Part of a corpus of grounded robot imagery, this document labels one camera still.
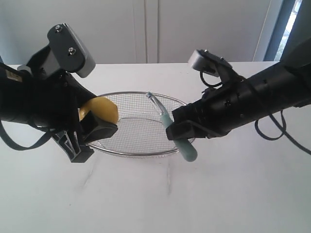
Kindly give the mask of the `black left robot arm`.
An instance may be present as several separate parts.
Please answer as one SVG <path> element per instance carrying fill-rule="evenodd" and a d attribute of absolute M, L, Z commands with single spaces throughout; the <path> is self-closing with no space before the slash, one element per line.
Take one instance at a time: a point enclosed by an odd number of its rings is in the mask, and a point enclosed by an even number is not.
<path fill-rule="evenodd" d="M 44 134 L 32 146 L 16 143 L 0 128 L 0 137 L 17 151 L 36 149 L 50 139 L 72 163 L 84 163 L 94 153 L 89 143 L 111 138 L 116 123 L 103 120 L 90 110 L 83 119 L 78 111 L 96 98 L 66 71 L 42 79 L 27 70 L 0 65 L 0 120 L 29 125 Z"/>

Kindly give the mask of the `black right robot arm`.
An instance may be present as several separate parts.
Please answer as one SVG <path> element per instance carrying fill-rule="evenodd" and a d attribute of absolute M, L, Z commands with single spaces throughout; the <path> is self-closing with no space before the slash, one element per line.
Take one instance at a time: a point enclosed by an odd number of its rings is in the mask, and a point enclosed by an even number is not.
<path fill-rule="evenodd" d="M 223 137 L 270 114 L 311 102 L 310 40 L 249 78 L 207 50 L 194 51 L 189 63 L 201 74 L 220 78 L 221 85 L 208 85 L 199 100 L 173 110 L 173 124 L 166 128 L 169 140 Z"/>

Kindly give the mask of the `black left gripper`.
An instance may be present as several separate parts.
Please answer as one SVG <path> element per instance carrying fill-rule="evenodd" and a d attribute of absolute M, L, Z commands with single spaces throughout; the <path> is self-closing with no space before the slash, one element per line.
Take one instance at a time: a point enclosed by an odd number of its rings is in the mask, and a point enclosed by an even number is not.
<path fill-rule="evenodd" d="M 76 131 L 65 131 L 78 121 L 78 109 L 96 97 L 83 87 L 71 73 L 60 70 L 47 75 L 17 70 L 20 90 L 14 122 L 32 127 L 62 130 L 52 136 L 72 163 L 85 163 L 94 153 L 89 146 L 80 143 Z M 88 144 L 111 138 L 118 127 L 95 116 L 91 111 L 80 121 L 82 139 Z"/>

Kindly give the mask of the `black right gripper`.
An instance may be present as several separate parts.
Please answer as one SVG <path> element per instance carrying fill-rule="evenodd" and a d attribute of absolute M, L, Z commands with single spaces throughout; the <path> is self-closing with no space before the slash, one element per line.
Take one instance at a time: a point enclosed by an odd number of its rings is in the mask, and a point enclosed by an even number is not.
<path fill-rule="evenodd" d="M 258 119 L 257 83 L 240 82 L 219 89 L 207 88 L 203 96 L 172 111 L 174 122 L 166 128 L 169 140 L 216 138 Z"/>

